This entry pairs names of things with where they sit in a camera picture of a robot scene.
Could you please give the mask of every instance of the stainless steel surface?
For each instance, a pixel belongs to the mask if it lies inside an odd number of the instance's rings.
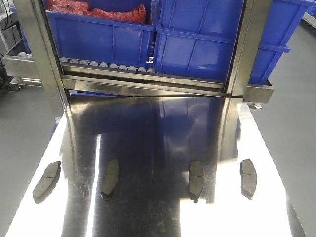
[[[243,97],[257,56],[272,0],[245,1],[235,52],[226,82],[227,94]]]
[[[34,60],[18,57],[19,52],[26,52],[22,39],[3,57],[7,74],[12,77],[39,79]]]
[[[74,65],[70,63],[62,63],[65,74],[80,73],[81,75],[95,75],[99,77],[115,77],[121,79],[136,79],[141,80],[146,83],[150,82],[162,82],[170,84],[182,84],[188,86],[196,87],[207,87],[214,89],[223,89],[223,83],[219,81],[213,81],[210,79],[203,78],[193,78],[193,77],[184,77],[180,75],[168,75],[168,74],[159,74],[159,73],[146,73],[146,72],[136,72],[136,71],[125,71],[120,69],[111,69],[111,68],[100,68],[94,66],[82,66]]]
[[[16,84],[38,86],[40,77],[35,62],[29,58],[17,57],[17,54],[21,51],[25,51],[22,40],[3,58],[7,73],[14,77],[28,78],[27,81],[15,80]],[[69,63],[62,63],[62,67],[66,74],[62,80],[66,89],[128,96],[225,96],[220,92],[223,84],[199,81],[200,79],[139,72],[131,73],[113,69],[104,70],[91,66],[80,67]],[[245,99],[252,102],[267,103],[273,92],[272,86],[250,84]]]
[[[316,19],[313,16],[305,12],[303,19],[316,29]]]
[[[58,121],[67,106],[68,98],[61,83],[62,68],[43,1],[14,0],[14,4],[39,77],[55,119]]]
[[[240,101],[72,98],[6,237],[304,237],[249,108]],[[223,129],[230,130],[229,139],[218,137]],[[234,149],[223,153],[225,143]],[[100,188],[107,162],[116,158],[118,189],[105,202]],[[239,164],[247,158],[258,176],[253,200],[240,191]],[[187,185],[190,162],[197,159],[205,180],[195,204]],[[35,204],[34,186],[57,160],[59,182]]]
[[[269,85],[254,85],[248,84],[244,98],[246,101],[268,103],[275,89],[268,82]]]
[[[42,87],[42,83],[40,79],[33,79],[33,78],[19,78],[19,77],[14,77],[11,80],[11,84],[14,85],[28,85],[28,86],[37,86],[37,87]]]
[[[171,83],[139,83],[115,79],[98,79],[80,76],[63,75],[64,87],[71,90],[107,92],[127,96],[171,96],[171,95],[204,95],[223,96],[223,93],[212,89]]]

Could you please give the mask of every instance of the stainless steel table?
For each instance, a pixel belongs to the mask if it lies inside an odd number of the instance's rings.
[[[107,162],[120,179],[100,196]],[[253,200],[240,191],[240,162],[257,171]],[[32,191],[61,161],[50,196]],[[190,162],[205,175],[198,203],[188,195]],[[277,169],[240,99],[73,97],[6,237],[304,237]]]

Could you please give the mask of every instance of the blue plastic bin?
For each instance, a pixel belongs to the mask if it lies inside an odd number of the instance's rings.
[[[307,8],[306,12],[308,14],[310,14],[311,16],[316,16],[316,7],[315,6],[310,6],[309,8]]]
[[[225,81],[234,39],[194,34],[157,26],[154,65],[157,72]],[[265,84],[272,69],[290,48],[261,44],[250,83]]]
[[[164,28],[235,37],[243,0],[162,0]],[[273,0],[262,43],[286,46],[313,0]]]
[[[235,37],[243,0],[162,0],[164,28]]]
[[[91,9],[106,11],[130,11],[144,3],[147,15],[151,12],[151,0],[88,2],[91,3]],[[60,57],[146,67],[154,40],[154,25],[51,11],[47,11],[47,15]],[[24,35],[23,39],[30,53]]]

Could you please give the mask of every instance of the cable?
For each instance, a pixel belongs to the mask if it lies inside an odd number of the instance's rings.
[[[10,21],[11,21],[11,29],[12,29],[13,39],[14,39],[14,42],[16,44],[16,39],[15,39],[15,35],[14,35],[14,30],[13,30],[13,23],[12,23],[12,12],[11,12],[11,8],[10,8],[10,5],[9,5],[9,1],[8,1],[8,7],[9,7],[9,13],[10,13]]]
[[[9,23],[9,19],[8,19],[8,11],[6,10],[6,7],[5,7],[5,4],[4,4],[4,2],[3,2],[3,0],[1,0],[1,2],[2,2],[2,5],[3,5],[3,7],[4,7],[4,9],[5,9],[5,12],[6,12],[6,21],[5,21],[5,27],[2,29],[2,30],[4,30],[4,29],[6,29],[7,28],[7,26],[8,26],[8,23]]]

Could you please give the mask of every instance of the metal shelf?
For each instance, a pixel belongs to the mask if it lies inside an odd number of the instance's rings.
[[[36,87],[43,86],[40,79],[20,78],[20,77],[14,77],[11,80],[11,84],[13,84],[13,85],[28,85],[28,86],[36,86]]]
[[[3,58],[8,75],[15,77],[14,84],[42,86],[35,61],[17,57],[25,51],[19,41]],[[88,65],[61,63],[65,89],[105,92],[127,96],[225,96],[224,84],[219,81],[179,75],[146,73]],[[248,85],[245,99],[267,103],[273,94],[271,85]]]
[[[305,12],[303,19],[316,29],[316,19],[313,16]]]

